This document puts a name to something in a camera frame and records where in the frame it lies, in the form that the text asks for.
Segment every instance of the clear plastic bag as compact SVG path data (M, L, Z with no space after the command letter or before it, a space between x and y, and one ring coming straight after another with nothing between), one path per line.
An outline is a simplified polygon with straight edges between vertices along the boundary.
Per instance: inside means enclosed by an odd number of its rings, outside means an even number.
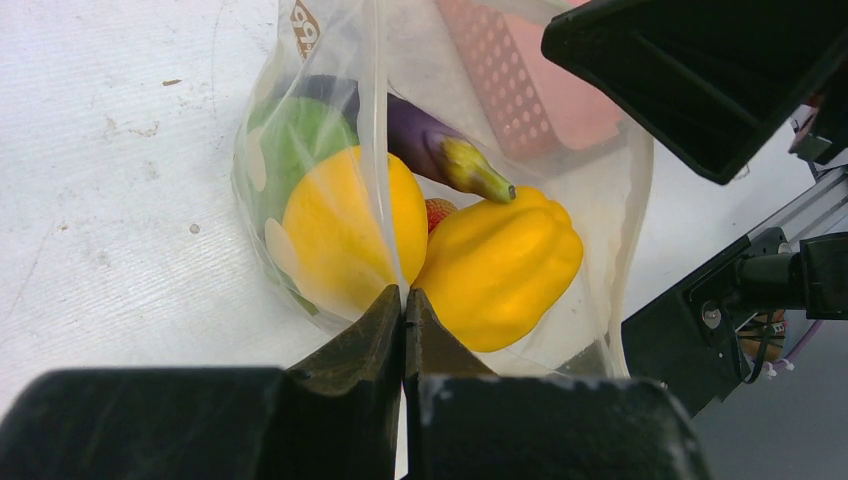
M480 358L503 375L627 374L624 282L653 143L601 93L542 58L546 19L568 8L280 0L277 46L237 136L233 186L263 268L293 307L336 334L382 287L397 283L405 296L415 279L408 258L422 240L407 226L417 214L409 195L393 197L408 176L386 162L392 94L460 132L512 184L559 202L582 239L567 291L530 333ZM414 179L425 198L460 209L480 201ZM340 279L334 272L350 262L356 274ZM345 292L333 290L342 283Z

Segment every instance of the white surface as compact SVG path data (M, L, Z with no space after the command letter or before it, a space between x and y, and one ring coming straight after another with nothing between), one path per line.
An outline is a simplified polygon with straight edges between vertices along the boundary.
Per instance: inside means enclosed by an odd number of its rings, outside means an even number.
M269 301L228 178L275 19L274 0L0 4L0 412L57 367L285 366L326 341ZM812 184L781 135L724 189L657 148L628 314Z

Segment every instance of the eggplant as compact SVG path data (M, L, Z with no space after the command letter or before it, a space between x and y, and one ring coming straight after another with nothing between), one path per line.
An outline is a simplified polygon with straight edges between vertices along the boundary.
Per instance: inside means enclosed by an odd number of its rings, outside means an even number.
M325 102L341 111L356 129L359 91L356 80L332 75L307 75L286 95ZM388 150L415 174L463 193L498 203L515 198L515 187L499 174L464 135L414 104L389 93Z

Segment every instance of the pink basket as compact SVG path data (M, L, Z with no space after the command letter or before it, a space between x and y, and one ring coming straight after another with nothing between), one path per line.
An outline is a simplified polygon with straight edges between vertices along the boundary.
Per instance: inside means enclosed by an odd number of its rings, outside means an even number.
M542 56L544 27L470 0L436 0L503 153L581 151L620 131L603 93Z

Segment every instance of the yellow bell pepper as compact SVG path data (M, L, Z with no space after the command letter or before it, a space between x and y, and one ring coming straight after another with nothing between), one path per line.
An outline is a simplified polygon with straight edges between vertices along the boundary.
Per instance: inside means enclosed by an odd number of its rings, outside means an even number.
M518 187L511 203L483 200L430 234L413 284L467 348L492 352L527 335L571 285L583 244L559 203Z

